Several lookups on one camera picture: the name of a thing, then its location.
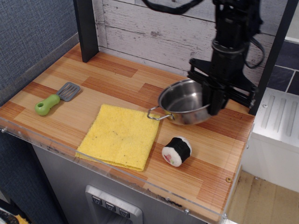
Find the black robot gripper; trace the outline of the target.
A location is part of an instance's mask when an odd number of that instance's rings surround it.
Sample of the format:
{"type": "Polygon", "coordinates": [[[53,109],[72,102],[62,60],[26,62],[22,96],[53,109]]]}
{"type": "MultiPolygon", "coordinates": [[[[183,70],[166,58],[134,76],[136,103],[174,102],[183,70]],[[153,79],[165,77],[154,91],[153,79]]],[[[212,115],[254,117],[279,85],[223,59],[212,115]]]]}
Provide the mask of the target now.
{"type": "Polygon", "coordinates": [[[210,61],[195,58],[189,61],[188,77],[202,85],[203,106],[210,105],[211,116],[224,109],[230,99],[251,108],[255,103],[256,86],[243,73],[249,42],[227,48],[213,41],[212,49],[210,61]]]}

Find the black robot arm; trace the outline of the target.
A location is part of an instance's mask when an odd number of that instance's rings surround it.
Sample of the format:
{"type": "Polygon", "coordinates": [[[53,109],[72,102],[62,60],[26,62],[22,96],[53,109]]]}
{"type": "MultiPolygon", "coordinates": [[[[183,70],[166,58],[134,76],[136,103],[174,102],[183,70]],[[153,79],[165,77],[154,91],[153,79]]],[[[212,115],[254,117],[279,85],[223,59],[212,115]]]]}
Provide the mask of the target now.
{"type": "Polygon", "coordinates": [[[265,50],[254,36],[263,21],[258,0],[215,0],[216,36],[212,59],[192,58],[188,77],[202,86],[202,102],[212,116],[225,108],[229,99],[251,108],[257,86],[247,79],[243,68],[258,67],[265,50]]]}

